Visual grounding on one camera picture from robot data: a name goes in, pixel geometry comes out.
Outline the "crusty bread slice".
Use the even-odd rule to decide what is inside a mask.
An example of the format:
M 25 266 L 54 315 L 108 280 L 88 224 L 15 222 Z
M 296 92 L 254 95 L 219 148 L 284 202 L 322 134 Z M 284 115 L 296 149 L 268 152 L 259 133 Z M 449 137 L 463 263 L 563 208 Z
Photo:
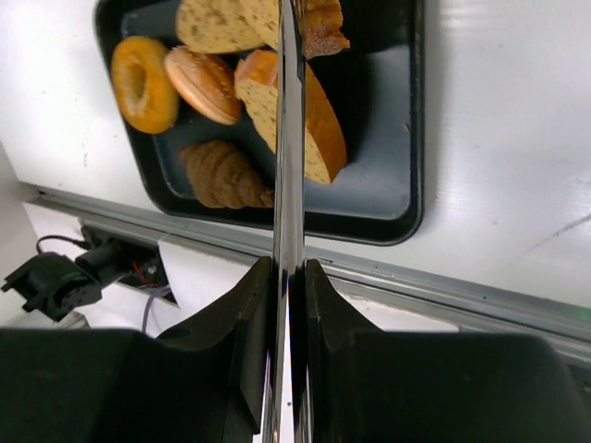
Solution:
M 276 0 L 245 0 L 247 23 L 271 48 L 279 48 L 279 6 Z M 342 33 L 344 24 L 341 4 L 337 0 L 306 1 L 303 49 L 307 60 L 340 53 L 350 47 Z

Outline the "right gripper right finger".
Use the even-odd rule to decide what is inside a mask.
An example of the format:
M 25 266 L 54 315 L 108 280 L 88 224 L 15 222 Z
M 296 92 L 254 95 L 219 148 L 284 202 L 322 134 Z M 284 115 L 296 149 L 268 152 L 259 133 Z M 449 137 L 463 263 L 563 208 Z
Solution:
M 316 442 L 586 442 L 590 416 L 544 340 L 389 332 L 306 268 Z

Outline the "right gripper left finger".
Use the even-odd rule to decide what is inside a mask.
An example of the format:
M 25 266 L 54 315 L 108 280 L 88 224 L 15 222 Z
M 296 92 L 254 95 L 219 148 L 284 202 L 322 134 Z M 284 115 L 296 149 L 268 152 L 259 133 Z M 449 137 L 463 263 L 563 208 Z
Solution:
M 156 338 L 5 329 L 5 442 L 248 442 L 261 430 L 272 263 Z

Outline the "large seeded bread slice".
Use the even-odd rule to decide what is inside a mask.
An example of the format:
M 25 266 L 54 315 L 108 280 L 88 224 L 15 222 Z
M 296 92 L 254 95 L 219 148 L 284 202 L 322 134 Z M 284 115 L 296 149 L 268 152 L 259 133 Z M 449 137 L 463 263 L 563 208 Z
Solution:
M 239 60 L 234 73 L 235 96 L 271 151 L 276 151 L 277 66 L 275 52 L 258 49 Z M 346 163 L 344 135 L 335 111 L 306 66 L 305 177 L 329 185 Z

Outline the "silver metal tongs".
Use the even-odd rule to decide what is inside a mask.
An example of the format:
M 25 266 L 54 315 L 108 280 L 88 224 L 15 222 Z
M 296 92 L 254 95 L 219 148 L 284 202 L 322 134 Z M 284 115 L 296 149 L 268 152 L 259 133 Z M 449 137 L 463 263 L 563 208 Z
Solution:
M 277 283 L 274 333 L 267 352 L 263 397 L 264 442 L 287 432 L 296 442 L 311 439 L 308 367 L 298 357 L 297 309 L 306 302 L 304 169 L 306 117 L 305 9 L 303 1 L 281 1 L 277 62 L 277 127 L 273 276 Z

